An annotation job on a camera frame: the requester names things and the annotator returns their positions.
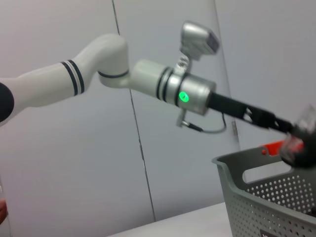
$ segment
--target green led light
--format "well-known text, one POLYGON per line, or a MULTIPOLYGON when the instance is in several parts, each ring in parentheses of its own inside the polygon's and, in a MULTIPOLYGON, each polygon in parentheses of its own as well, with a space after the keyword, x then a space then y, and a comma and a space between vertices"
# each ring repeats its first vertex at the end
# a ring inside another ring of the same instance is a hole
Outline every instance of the green led light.
POLYGON ((189 96, 188 96, 188 94, 187 93, 185 93, 184 91, 181 91, 180 93, 179 93, 179 97, 180 97, 180 99, 184 102, 184 103, 187 103, 188 101, 189 101, 189 96))

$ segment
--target white table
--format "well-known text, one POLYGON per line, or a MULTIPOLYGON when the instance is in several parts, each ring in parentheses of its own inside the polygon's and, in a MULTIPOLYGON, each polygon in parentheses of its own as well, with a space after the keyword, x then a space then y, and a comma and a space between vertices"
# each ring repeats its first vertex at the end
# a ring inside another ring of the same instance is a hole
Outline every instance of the white table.
POLYGON ((232 232, 221 203, 110 237, 232 237, 232 232))

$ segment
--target black stripe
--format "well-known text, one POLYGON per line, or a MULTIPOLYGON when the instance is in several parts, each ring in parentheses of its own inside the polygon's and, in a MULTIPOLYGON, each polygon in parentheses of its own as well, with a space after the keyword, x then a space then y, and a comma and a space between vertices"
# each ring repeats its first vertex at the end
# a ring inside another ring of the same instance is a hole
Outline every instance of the black stripe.
POLYGON ((180 93, 180 88, 181 88, 181 85, 182 85, 182 82, 183 80, 186 78, 188 74, 187 73, 184 73, 182 78, 181 78, 181 82, 179 84, 179 87, 177 89, 177 93, 174 95, 174 104, 178 107, 178 103, 179 103, 179 93, 180 93))
POLYGON ((74 67, 77 75, 78 75, 78 78, 79 78, 79 82, 80 82, 80 87, 81 87, 81 94, 84 93, 84 82, 83 82, 83 78, 82 78, 82 75, 81 75, 81 72, 79 70, 79 68, 77 67, 77 65, 75 64, 75 62, 73 60, 68 60, 68 62, 71 63, 71 65, 74 67))
POLYGON ((75 79, 75 75, 73 74, 73 71, 71 71, 71 69, 70 69, 70 67, 68 66, 67 63, 61 62, 61 64, 63 64, 65 66, 65 68, 67 69, 67 71, 68 71, 68 73, 70 75, 71 81, 73 82, 74 91, 75 91, 74 96, 76 96, 78 94, 78 86, 77 86, 77 82, 76 82, 76 79, 75 79))
POLYGON ((167 94, 167 87, 168 87, 168 82, 169 82, 169 79, 171 77, 171 75, 173 74, 173 70, 169 73, 169 76, 163 86, 163 90, 162 90, 162 99, 164 100, 164 102, 167 102, 166 101, 166 94, 167 94))
POLYGON ((104 73, 102 73, 102 72, 100 72, 100 71, 98 71, 98 73, 99 73, 99 75, 100 76, 103 76, 104 78, 120 78, 120 77, 123 77, 123 76, 125 76, 126 74, 128 74, 128 70, 125 72, 125 73, 122 73, 122 74, 119 74, 119 75, 107 75, 107 74, 104 74, 104 73))
POLYGON ((158 81, 158 85, 157 85, 157 89, 156 89, 156 97, 160 100, 159 97, 159 88, 160 88, 160 84, 161 84, 161 80, 163 78, 163 76, 165 75, 165 73, 167 72, 169 67, 166 67, 163 72, 161 73, 160 77, 159 77, 159 81, 158 81))

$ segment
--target robotic arm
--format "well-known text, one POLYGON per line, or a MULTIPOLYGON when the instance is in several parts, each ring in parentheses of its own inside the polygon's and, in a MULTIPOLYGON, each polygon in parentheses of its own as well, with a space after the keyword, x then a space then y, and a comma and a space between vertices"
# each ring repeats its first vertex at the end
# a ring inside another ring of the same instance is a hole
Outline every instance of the robotic arm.
MULTIPOLYGON (((129 88, 156 97, 181 108, 178 126, 204 132, 185 121, 186 111, 205 115, 208 109, 217 110, 262 128, 290 133, 306 141, 306 134, 290 122, 273 113, 216 94, 216 84, 190 74, 192 60, 202 55, 215 54, 219 41, 212 31, 202 25, 186 22, 181 32, 180 56, 174 68, 148 60, 140 60, 129 72, 127 43, 119 35, 103 35, 91 42, 72 60, 57 63, 17 78, 0 78, 0 126, 7 123, 26 107, 39 107, 84 93, 97 72, 100 82, 112 88, 129 88)), ((308 139, 307 147, 316 144, 308 139)), ((308 160, 314 149, 300 154, 308 160)), ((297 165, 296 160, 285 160, 297 165)))

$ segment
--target gray plastic basket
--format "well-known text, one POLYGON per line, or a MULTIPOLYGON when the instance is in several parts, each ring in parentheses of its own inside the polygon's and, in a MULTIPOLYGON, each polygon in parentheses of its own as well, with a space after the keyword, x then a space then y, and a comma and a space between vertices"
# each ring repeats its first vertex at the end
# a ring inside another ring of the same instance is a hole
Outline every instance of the gray plastic basket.
POLYGON ((243 181, 244 171, 279 161, 279 155, 270 156, 264 147, 213 159, 234 237, 316 236, 316 218, 305 214, 316 203, 316 169, 243 181))

